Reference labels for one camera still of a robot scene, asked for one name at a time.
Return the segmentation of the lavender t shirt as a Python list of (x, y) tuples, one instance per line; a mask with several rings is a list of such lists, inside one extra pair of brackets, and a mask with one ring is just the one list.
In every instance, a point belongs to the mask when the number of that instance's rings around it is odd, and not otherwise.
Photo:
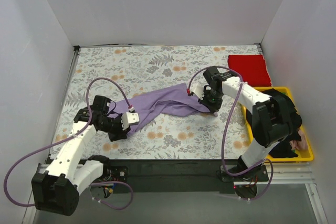
[(196, 96), (189, 97), (186, 89), (187, 85), (181, 83), (130, 99), (129, 102), (139, 115), (140, 123), (131, 126), (128, 135), (141, 130), (160, 114), (186, 117), (197, 112), (208, 113), (209, 109), (199, 104)]

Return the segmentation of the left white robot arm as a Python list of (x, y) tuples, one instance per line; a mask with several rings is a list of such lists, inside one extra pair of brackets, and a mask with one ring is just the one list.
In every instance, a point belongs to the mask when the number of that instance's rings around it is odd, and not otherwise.
[(80, 109), (74, 117), (72, 139), (67, 141), (43, 173), (36, 173), (31, 181), (35, 208), (65, 216), (72, 215), (80, 195), (91, 184), (112, 193), (119, 182), (113, 178), (109, 158), (96, 155), (78, 168), (82, 154), (97, 132), (108, 133), (113, 140), (127, 138), (132, 125), (139, 123), (133, 106), (116, 117), (110, 117), (111, 99), (95, 96), (93, 104)]

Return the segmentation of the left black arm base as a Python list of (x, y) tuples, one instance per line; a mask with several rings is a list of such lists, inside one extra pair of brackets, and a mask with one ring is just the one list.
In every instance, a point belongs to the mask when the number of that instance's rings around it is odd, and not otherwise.
[(126, 166), (110, 166), (104, 168), (103, 174), (95, 179), (93, 183), (121, 181), (126, 182), (129, 169)]

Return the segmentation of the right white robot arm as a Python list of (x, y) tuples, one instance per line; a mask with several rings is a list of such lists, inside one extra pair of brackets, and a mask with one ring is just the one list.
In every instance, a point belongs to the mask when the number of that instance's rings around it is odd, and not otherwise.
[(222, 106), (222, 97), (229, 96), (234, 104), (240, 103), (251, 114), (253, 140), (248, 149), (238, 158), (237, 165), (225, 169), (230, 176), (239, 176), (242, 180), (251, 180), (257, 174), (257, 166), (264, 163), (269, 152), (293, 133), (290, 107), (283, 95), (270, 96), (262, 93), (243, 81), (237, 71), (219, 66), (210, 66), (200, 70), (207, 84), (202, 86), (190, 82), (188, 95), (195, 95), (198, 102), (210, 112), (218, 112)]

